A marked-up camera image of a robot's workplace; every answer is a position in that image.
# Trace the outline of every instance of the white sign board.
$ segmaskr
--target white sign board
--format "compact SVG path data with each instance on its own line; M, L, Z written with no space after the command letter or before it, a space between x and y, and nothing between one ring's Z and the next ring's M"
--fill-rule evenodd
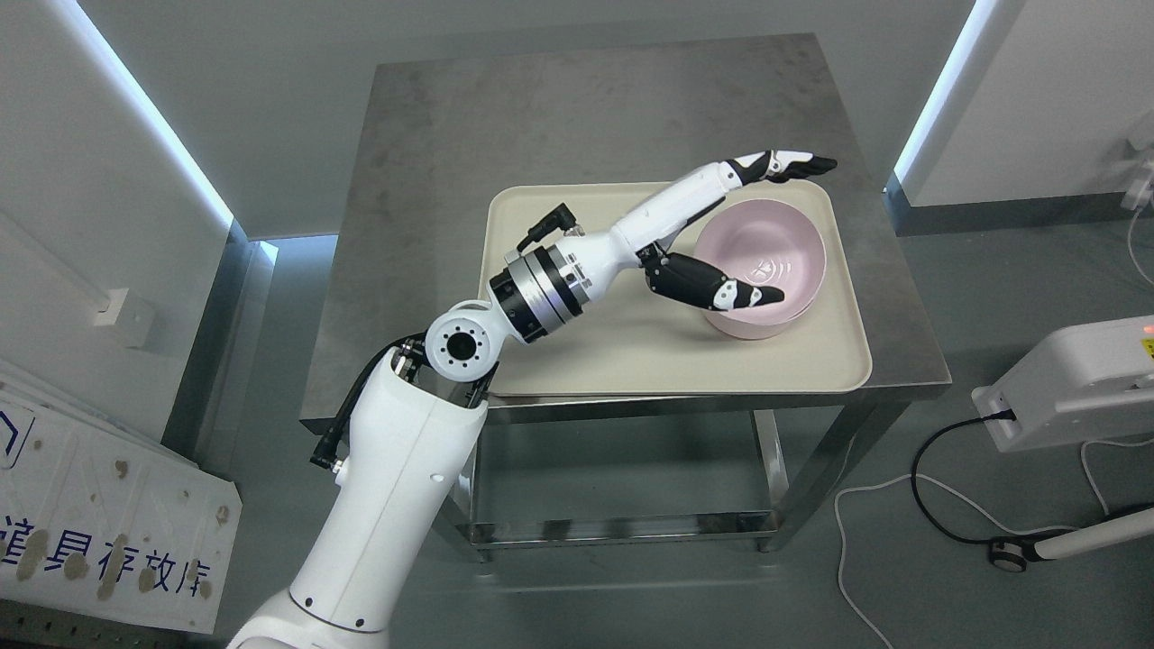
M0 391L0 597L210 633L240 498L195 467Z

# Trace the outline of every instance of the white wall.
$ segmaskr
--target white wall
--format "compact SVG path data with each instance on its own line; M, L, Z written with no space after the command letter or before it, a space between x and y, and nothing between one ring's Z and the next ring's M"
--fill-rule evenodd
M973 0L82 5L263 238L338 230L373 72L397 61L815 32L881 191Z
M945 115L941 150L899 174L911 204L1124 191L1137 156L1125 135L1154 110L1154 2L994 3L1020 13Z
M103 290L157 311L142 349L0 237L0 358L159 440L227 234L211 192L46 2L0 2L0 210Z

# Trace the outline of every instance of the black cable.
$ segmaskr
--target black cable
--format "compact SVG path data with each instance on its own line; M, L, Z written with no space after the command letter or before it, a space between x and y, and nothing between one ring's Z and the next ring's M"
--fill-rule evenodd
M966 419L965 422L958 422L957 424L950 424L949 426L946 426L946 427L942 428L941 431L934 433L932 435L930 435L930 438L928 440L926 440L924 442L922 442L921 448L919 448L917 453L914 454L914 463L913 463L913 467L909 469L909 487L914 492L914 502L917 503L917 508L922 510L922 515L926 516L926 520L928 520L930 523L932 523L934 527L937 528L938 531L941 531L945 536L952 538L953 540L957 540L958 543L965 543L967 545L986 545L986 544L988 544L990 542L990 539L989 538L967 538L967 537L964 537L961 535L954 534L954 532L947 530L945 528L945 525L943 525L942 523L939 523L938 520L934 517L934 514L930 514L930 510L926 508L926 503L922 502L922 494L917 491L917 465L921 463L922 455L926 453L927 449L929 449L930 445L934 443L935 441L937 441L937 439L941 438L942 435L949 433L950 431L957 430L957 428L962 428L965 426L972 426L974 424L983 424L983 423L989 422L991 419L1016 419L1016 417L1014 417L1012 410L1003 410L1002 412L995 412L994 415L987 415L986 417L977 417L977 418L974 418L974 419Z
M353 406L357 405L357 401L360 398L361 391L365 389L365 383L368 382L368 378L373 374L373 370L381 363L384 355L389 352L390 349L400 346L402 343L409 338L419 338L425 335L424 331L420 334L413 334L410 336L403 336L392 341L388 345L381 349L381 351L373 355L373 358L365 364L365 368L361 370L360 374L357 375L357 380L353 381L349 393L345 395L345 401L337 409L337 413L334 415L332 422L329 427L317 440L316 447L313 449L313 456L308 458L309 462L321 467L322 469L332 469L332 464L337 460L337 446L340 443L340 439L345 434L345 428L349 426L349 419L352 418Z

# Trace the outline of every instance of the pink bowl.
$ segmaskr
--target pink bowl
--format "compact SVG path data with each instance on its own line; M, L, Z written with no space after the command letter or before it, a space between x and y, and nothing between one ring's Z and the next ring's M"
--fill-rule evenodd
M814 304L825 278L825 244L814 222L770 199L744 201L714 216L698 236L694 255L730 277L786 293L777 304L704 312L710 324L737 338L780 334Z

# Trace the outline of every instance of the table leg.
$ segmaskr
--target table leg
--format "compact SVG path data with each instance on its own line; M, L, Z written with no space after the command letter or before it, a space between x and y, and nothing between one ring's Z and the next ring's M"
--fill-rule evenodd
M469 538L472 523L477 520L477 453L480 447L478 440L457 483L441 503L441 510L433 521L433 531L470 561L487 564L492 560L492 553L473 549Z
M780 503L781 527L758 550L782 547L841 479L905 412L908 403L855 403L841 409L825 437L802 465Z
M781 456L781 439L778 422L772 410L755 410L749 413L754 422L754 441L765 469L765 482L770 490L770 508L775 508L789 488L785 458Z

